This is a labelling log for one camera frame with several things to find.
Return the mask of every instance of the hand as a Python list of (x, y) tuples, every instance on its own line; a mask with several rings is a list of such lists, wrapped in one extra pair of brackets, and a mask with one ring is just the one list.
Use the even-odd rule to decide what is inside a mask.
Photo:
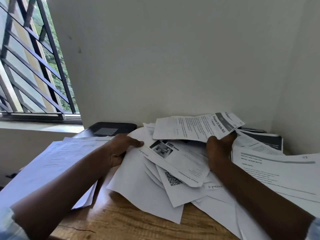
[(130, 136), (127, 136), (127, 134), (117, 134), (101, 148), (102, 150), (106, 150), (106, 153), (109, 154), (108, 165), (109, 168), (112, 168), (122, 163), (124, 154), (129, 146), (141, 147), (143, 145), (143, 141), (133, 139)]
[(207, 154), (210, 168), (214, 166), (215, 162), (229, 158), (232, 144), (236, 138), (237, 133), (235, 131), (223, 137), (221, 140), (218, 140), (215, 136), (209, 137), (207, 141)]

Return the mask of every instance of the wooden desk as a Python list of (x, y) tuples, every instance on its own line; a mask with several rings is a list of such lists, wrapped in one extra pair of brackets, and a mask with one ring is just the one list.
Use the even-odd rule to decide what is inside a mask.
[(115, 171), (98, 182), (92, 205), (70, 211), (51, 236), (63, 240), (238, 239), (191, 203), (185, 204), (180, 225), (139, 210), (106, 189)]

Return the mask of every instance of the window sill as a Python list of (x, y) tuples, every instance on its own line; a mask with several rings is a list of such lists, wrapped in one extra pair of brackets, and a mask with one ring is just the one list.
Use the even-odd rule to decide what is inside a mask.
[(84, 130), (84, 127), (83, 125), (77, 124), (50, 124), (36, 122), (0, 121), (0, 129), (80, 133)]

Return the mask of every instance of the qr code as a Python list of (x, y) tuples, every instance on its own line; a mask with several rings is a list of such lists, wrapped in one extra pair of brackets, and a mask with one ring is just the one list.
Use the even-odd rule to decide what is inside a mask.
[(182, 184), (182, 182), (179, 179), (172, 176), (169, 172), (165, 172), (165, 175), (167, 176), (167, 179), (168, 179), (171, 186)]

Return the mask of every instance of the white paper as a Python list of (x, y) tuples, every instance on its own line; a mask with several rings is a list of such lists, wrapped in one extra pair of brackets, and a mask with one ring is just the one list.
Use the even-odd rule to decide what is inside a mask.
[[(145, 129), (136, 129), (129, 136), (144, 141)], [(179, 224), (183, 205), (176, 208), (172, 206), (166, 191), (145, 173), (143, 160), (139, 148), (128, 149), (107, 188), (122, 194), (140, 210)]]
[(207, 142), (210, 136), (225, 137), (244, 123), (233, 113), (172, 116), (156, 120), (153, 139)]
[(51, 144), (43, 153), (28, 164), (2, 191), (1, 206), (10, 207), (30, 193), (52, 181), (68, 168), (106, 142), (103, 137), (71, 140)]
[(236, 218), (235, 205), (229, 205), (222, 201), (215, 200), (208, 196), (204, 197), (200, 203), (192, 202), (197, 208), (208, 214), (211, 218), (219, 222), (222, 226), (242, 239)]
[(155, 126), (156, 126), (155, 123), (150, 123), (150, 124), (143, 123), (143, 127), (145, 128), (146, 133), (148, 135), (150, 135), (151, 137), (153, 137), (153, 133), (155, 131)]
[(159, 166), (157, 166), (157, 169), (173, 207), (181, 206), (206, 196), (206, 190), (203, 187), (189, 187)]
[(156, 165), (153, 162), (146, 159), (145, 157), (143, 158), (143, 162), (144, 162), (145, 166), (150, 170), (150, 172), (158, 179), (158, 181), (160, 181), (162, 183)]
[(191, 187), (201, 187), (210, 169), (203, 143), (189, 141), (156, 141), (144, 145), (141, 153), (151, 162)]
[(144, 168), (144, 171), (145, 173), (161, 188), (161, 189), (165, 189), (165, 187), (163, 186), (162, 182), (160, 180), (158, 180), (153, 174), (152, 172), (149, 170), (149, 168), (144, 165), (145, 168)]
[(274, 149), (248, 135), (243, 133), (241, 130), (236, 129), (238, 137), (235, 139), (233, 143), (233, 147), (245, 147), (246, 149), (250, 149), (257, 152), (262, 152), (271, 155), (284, 155), (282, 151)]
[(206, 195), (229, 205), (234, 205), (236, 200), (224, 187), (217, 190), (207, 190)]
[(233, 148), (233, 162), (264, 185), (320, 216), (320, 155), (268, 155)]
[(95, 182), (94, 185), (92, 185), (90, 189), (88, 189), (88, 191), (78, 200), (78, 202), (72, 207), (72, 209), (90, 206), (94, 198), (94, 191), (96, 189), (96, 186), (97, 182)]
[(240, 129), (240, 131), (276, 150), (283, 152), (283, 138), (277, 134), (256, 133), (242, 129)]
[(240, 204), (236, 203), (237, 223), (243, 239), (246, 240), (271, 240), (263, 228), (253, 219), (249, 212)]

